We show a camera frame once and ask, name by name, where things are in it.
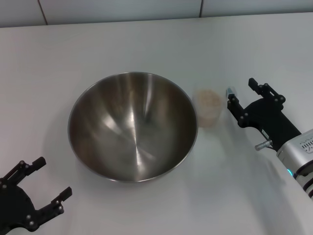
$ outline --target clear plastic cup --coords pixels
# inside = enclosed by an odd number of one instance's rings
[[[212,127],[220,117],[222,98],[213,90],[196,90],[192,101],[197,111],[199,127]]]

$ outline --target white tile wall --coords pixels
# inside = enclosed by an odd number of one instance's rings
[[[37,0],[0,0],[0,27],[45,25]]]
[[[204,0],[202,17],[313,11],[313,0]]]
[[[40,0],[48,24],[199,17],[201,0]]]

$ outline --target white table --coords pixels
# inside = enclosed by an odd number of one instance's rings
[[[313,13],[0,29],[0,175],[18,161],[47,165],[20,186],[37,209],[67,186],[65,213],[35,235],[310,235],[313,202],[256,130],[199,130],[177,169],[142,184],[101,178],[75,158],[67,120],[94,82],[125,71],[258,98],[248,79],[283,94],[284,113],[313,128]],[[24,229],[10,234],[28,234]]]

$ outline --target teal light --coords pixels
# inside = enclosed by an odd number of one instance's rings
[[[290,175],[293,175],[293,173],[291,172],[291,170],[287,169],[287,171],[290,173]]]

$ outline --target metal mixing bowl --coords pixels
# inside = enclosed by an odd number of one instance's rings
[[[164,77],[128,72],[89,87],[76,101],[68,137],[92,171],[146,181],[178,166],[193,147],[197,117],[188,95]]]

